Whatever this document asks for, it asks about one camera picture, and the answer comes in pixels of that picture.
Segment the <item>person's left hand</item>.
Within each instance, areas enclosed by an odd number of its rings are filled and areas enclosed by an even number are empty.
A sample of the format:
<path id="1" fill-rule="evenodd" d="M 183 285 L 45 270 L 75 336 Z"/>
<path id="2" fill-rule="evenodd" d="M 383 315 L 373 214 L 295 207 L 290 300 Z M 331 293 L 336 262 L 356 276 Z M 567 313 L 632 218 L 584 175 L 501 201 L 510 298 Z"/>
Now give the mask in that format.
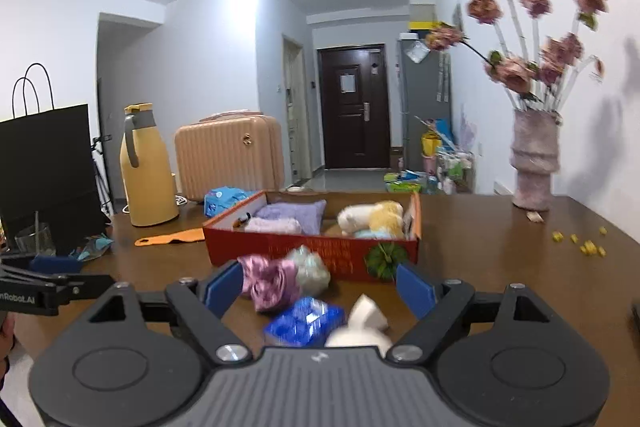
<path id="1" fill-rule="evenodd" d="M 10 354 L 15 346 L 15 317 L 12 313 L 6 314 L 0 331 L 0 388 L 3 388 L 4 379 L 10 370 Z"/>

